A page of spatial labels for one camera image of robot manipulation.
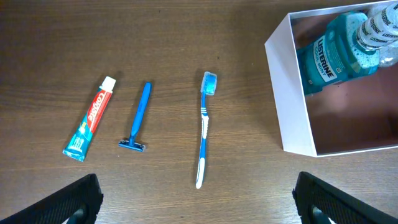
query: toothpaste tube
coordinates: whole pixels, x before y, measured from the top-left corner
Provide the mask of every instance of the toothpaste tube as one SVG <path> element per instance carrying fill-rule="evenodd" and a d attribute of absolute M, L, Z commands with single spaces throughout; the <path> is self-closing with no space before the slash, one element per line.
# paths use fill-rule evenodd
<path fill-rule="evenodd" d="M 105 107 L 111 98 L 115 83 L 115 79 L 111 77 L 105 78 L 104 82 L 99 87 L 97 95 L 91 103 L 90 108 L 83 118 L 83 121 L 80 123 L 68 146 L 63 150 L 65 155 L 82 162 L 85 160 L 91 138 L 93 137 L 95 129 L 104 113 Z"/>

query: toothbrush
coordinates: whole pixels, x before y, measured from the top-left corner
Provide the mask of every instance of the toothbrush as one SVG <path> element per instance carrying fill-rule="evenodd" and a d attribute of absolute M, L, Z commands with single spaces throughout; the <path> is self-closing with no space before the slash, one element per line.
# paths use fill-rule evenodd
<path fill-rule="evenodd" d="M 206 162 L 206 137 L 207 128 L 209 124 L 209 117 L 207 116 L 206 110 L 206 95 L 213 96 L 216 91 L 217 86 L 217 75 L 205 72 L 203 81 L 201 83 L 201 103 L 200 103 L 200 113 L 201 113 L 201 143 L 199 152 L 199 163 L 198 163 L 198 174 L 196 187 L 199 189 L 203 183 L 203 177 L 205 175 L 205 162 Z"/>

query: toothbrush handle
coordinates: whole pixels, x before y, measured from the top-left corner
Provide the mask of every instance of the toothbrush handle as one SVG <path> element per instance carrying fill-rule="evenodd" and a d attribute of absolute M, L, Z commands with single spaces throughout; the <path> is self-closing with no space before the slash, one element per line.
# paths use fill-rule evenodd
<path fill-rule="evenodd" d="M 138 109 L 136 112 L 136 117 L 134 118 L 134 122 L 131 127 L 131 136 L 136 135 L 141 126 L 142 119 L 144 118 L 145 109 L 148 104 L 151 88 L 152 85 L 147 82 L 145 84 L 144 91 L 142 92 L 141 100 L 139 101 Z"/>
<path fill-rule="evenodd" d="M 201 143 L 198 163 L 198 174 L 196 187 L 199 189 L 203 183 L 203 177 L 205 175 L 205 163 L 206 163 L 206 138 L 207 129 L 209 124 L 209 117 L 207 116 L 206 108 L 201 108 Z"/>

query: open box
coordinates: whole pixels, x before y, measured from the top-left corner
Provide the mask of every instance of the open box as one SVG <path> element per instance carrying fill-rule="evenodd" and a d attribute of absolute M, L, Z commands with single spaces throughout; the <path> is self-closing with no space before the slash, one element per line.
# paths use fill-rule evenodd
<path fill-rule="evenodd" d="M 338 14 L 396 1 L 288 13 L 265 46 L 284 151 L 323 157 L 398 147 L 398 64 L 304 96 L 296 49 Z"/>

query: razor head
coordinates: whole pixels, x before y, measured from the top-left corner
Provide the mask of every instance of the razor head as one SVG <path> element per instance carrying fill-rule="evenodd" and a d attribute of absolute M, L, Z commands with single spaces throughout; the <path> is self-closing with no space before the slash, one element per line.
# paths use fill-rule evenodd
<path fill-rule="evenodd" d="M 205 72 L 205 76 L 201 82 L 200 92 L 213 96 L 216 93 L 217 75 L 211 72 Z"/>
<path fill-rule="evenodd" d="M 129 143 L 129 140 L 127 140 L 127 139 L 120 140 L 119 141 L 119 146 L 131 149 L 131 150 L 136 150 L 136 151 L 139 151 L 139 152 L 143 152 L 145 150 L 145 148 L 146 148 L 145 145 L 138 144 L 136 142 L 134 142 L 134 144 L 132 144 L 132 146 L 131 146 L 130 143 Z"/>

